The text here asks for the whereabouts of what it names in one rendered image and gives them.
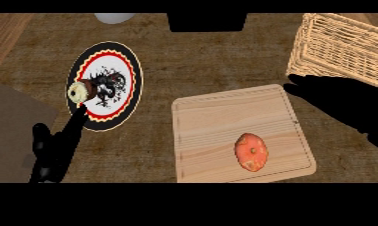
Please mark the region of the white round object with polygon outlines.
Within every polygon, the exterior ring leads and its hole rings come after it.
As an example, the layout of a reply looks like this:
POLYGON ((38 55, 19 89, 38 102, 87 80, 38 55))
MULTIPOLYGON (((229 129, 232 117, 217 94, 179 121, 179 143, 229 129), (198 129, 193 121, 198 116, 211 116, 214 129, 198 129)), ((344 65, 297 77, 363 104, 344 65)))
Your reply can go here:
POLYGON ((118 24, 130 20, 134 13, 96 13, 97 20, 105 24, 118 24))

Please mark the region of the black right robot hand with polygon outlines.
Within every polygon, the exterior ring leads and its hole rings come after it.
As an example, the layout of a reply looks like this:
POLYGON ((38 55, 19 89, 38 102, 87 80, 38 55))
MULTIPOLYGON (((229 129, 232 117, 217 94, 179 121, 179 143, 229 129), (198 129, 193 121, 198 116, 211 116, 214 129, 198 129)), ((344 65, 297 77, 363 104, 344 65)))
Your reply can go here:
POLYGON ((288 75, 284 90, 366 135, 378 147, 378 87, 351 78, 288 75))

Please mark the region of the round black red white plate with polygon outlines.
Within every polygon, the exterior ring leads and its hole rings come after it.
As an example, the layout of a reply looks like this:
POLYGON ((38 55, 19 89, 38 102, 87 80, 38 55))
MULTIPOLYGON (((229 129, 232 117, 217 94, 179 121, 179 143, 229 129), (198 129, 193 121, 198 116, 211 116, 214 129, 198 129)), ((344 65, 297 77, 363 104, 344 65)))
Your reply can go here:
POLYGON ((86 49, 78 56, 66 79, 65 97, 69 113, 86 105, 89 121, 84 128, 93 132, 115 129, 130 118, 143 91, 143 71, 131 49, 115 41, 105 41, 86 49), (71 88, 78 81, 95 86, 87 100, 75 103, 71 88))

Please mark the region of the wicker basket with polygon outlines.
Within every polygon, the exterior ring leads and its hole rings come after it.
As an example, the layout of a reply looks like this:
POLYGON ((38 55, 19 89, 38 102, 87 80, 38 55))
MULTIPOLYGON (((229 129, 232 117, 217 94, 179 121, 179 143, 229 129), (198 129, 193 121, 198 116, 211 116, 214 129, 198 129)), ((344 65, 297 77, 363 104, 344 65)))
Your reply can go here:
POLYGON ((351 78, 378 87, 378 27, 334 13, 306 13, 289 74, 351 78))

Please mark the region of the brown wooden panel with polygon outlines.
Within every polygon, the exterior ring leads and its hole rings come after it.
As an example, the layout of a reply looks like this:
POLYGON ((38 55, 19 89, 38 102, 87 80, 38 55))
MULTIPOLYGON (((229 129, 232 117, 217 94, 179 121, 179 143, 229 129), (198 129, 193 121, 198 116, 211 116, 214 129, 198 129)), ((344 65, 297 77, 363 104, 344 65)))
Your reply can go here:
POLYGON ((0 63, 33 19, 33 13, 0 13, 0 63))

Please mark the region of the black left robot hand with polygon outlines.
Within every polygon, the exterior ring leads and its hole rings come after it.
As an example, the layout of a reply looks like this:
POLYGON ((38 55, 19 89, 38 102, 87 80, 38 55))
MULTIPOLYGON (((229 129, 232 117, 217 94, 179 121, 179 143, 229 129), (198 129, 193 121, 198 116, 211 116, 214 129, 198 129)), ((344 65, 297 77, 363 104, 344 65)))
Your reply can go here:
POLYGON ((33 126, 33 152, 35 163, 31 183, 59 183, 64 180, 89 120, 87 107, 74 112, 64 129, 55 134, 43 123, 33 126))

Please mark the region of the black box appliance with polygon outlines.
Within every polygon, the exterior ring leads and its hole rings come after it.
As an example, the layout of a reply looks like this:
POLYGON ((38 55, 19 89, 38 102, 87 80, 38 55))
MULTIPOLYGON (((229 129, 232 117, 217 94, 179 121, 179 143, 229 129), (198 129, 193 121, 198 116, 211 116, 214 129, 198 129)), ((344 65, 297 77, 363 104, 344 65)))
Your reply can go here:
POLYGON ((235 32, 244 29, 245 13, 168 13, 173 32, 235 32))

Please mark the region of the orange squash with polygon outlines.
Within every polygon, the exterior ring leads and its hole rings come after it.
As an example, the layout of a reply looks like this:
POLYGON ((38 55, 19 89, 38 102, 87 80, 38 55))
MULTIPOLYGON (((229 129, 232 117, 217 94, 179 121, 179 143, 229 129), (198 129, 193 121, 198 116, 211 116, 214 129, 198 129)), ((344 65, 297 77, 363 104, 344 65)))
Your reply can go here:
POLYGON ((266 165, 269 151, 263 139, 244 133, 235 143, 236 160, 244 169, 257 172, 266 165))

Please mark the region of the grey flat mat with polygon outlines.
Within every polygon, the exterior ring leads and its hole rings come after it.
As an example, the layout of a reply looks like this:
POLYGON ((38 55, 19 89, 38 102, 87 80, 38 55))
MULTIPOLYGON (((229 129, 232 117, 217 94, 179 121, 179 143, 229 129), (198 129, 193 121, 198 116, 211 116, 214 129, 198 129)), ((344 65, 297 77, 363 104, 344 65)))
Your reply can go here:
POLYGON ((53 125, 58 110, 0 84, 0 183, 27 183, 35 162, 33 126, 53 125))

